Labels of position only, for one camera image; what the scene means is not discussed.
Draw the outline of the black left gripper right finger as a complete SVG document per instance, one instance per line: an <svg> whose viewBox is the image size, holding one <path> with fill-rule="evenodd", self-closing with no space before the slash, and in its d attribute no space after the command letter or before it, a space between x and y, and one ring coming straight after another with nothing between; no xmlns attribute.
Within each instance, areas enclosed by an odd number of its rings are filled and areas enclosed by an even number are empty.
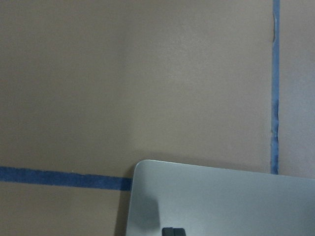
<svg viewBox="0 0 315 236"><path fill-rule="evenodd" d="M173 234L174 234L174 236L185 236L185 229L184 228L174 228Z"/></svg>

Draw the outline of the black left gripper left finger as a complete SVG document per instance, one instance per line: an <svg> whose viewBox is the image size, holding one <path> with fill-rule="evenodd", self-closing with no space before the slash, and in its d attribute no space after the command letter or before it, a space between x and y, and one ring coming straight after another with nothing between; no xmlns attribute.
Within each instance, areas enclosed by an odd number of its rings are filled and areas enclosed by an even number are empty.
<svg viewBox="0 0 315 236"><path fill-rule="evenodd" d="M162 236L174 236L174 229L171 227L163 228L161 233Z"/></svg>

